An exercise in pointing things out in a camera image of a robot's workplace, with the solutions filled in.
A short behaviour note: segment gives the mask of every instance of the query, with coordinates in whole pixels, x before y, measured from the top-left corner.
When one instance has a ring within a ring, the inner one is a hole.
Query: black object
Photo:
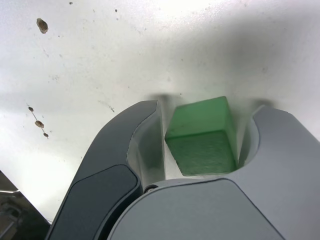
[[[157,101],[139,102],[97,134],[70,185],[47,240],[104,240],[135,199],[143,194],[127,161],[136,128],[157,110]]]

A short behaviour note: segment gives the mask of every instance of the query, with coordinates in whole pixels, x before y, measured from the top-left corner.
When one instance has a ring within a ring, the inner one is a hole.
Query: white table
[[[267,103],[320,139],[319,1],[70,1],[0,10],[0,169],[47,220],[101,127],[142,100],[227,96],[239,141]]]

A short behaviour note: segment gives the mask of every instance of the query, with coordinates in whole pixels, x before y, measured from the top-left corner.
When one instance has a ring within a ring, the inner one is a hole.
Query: brown stain
[[[41,33],[45,34],[46,32],[48,32],[48,24],[41,18],[36,19],[36,24],[39,27]]]
[[[39,121],[39,120],[35,121],[34,124],[35,124],[37,127],[42,128],[42,129],[45,127],[45,125],[44,125],[41,121]]]

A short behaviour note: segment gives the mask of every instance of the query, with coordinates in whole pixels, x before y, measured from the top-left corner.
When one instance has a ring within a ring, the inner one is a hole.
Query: green cube
[[[237,137],[225,96],[175,109],[165,141],[184,176],[237,168]]]

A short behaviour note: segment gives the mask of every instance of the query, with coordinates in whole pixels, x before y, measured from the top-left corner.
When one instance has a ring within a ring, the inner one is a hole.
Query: cube face
[[[184,176],[236,170],[236,131],[225,97],[178,107],[165,141]]]

